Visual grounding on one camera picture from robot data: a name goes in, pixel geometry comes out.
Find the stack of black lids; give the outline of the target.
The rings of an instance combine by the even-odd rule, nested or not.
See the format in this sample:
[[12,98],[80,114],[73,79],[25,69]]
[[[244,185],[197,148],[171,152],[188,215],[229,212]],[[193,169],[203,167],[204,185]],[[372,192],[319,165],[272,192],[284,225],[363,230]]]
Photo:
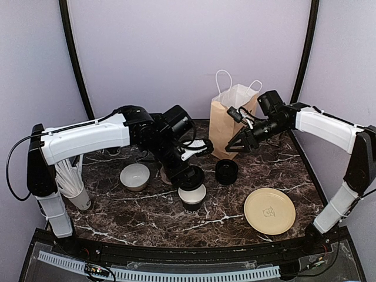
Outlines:
[[239,167],[230,159],[222,159],[216,163],[215,178],[222,185],[230,185],[237,180]]

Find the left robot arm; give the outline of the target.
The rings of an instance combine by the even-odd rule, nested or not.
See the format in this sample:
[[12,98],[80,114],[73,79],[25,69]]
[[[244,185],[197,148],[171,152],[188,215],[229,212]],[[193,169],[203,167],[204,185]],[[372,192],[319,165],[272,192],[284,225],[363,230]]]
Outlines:
[[174,187],[191,191],[203,183],[204,174],[202,169],[189,165],[188,159],[210,153],[213,148],[207,139],[180,141],[193,129],[194,122],[179,105],[165,113],[122,106],[105,117],[75,125],[49,129],[35,125],[26,137],[30,142],[26,186],[43,208],[60,247],[70,256],[83,251],[82,242],[73,235],[72,222],[55,182],[58,162],[97,150],[137,146],[162,164]]

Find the brown paper bag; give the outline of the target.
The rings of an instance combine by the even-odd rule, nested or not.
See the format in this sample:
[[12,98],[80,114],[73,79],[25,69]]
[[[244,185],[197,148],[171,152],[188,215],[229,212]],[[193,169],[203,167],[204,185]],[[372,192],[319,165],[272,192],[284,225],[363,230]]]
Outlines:
[[[229,83],[223,88],[220,87],[218,75],[225,73],[229,77]],[[250,85],[233,84],[233,80],[228,71],[221,69],[216,72],[216,86],[218,94],[211,100],[209,139],[213,144],[212,155],[218,159],[233,159],[237,153],[227,152],[225,147],[235,134],[249,122],[237,123],[227,113],[234,107],[243,107],[243,113],[249,112],[252,115],[257,111],[257,98],[262,90],[263,84],[259,80],[254,80]]]

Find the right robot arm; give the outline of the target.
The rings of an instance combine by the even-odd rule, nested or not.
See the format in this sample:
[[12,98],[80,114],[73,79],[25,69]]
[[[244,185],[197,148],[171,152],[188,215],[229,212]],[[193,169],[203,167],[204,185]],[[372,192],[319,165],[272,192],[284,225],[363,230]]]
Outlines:
[[316,106],[296,102],[286,104],[277,91],[265,92],[257,99],[264,118],[243,126],[226,146],[227,152],[250,152],[261,142],[288,130],[312,135],[345,152],[348,165],[340,188],[323,211],[307,227],[300,250],[312,255],[323,244],[326,234],[355,206],[375,193],[375,126],[363,126],[329,114]]

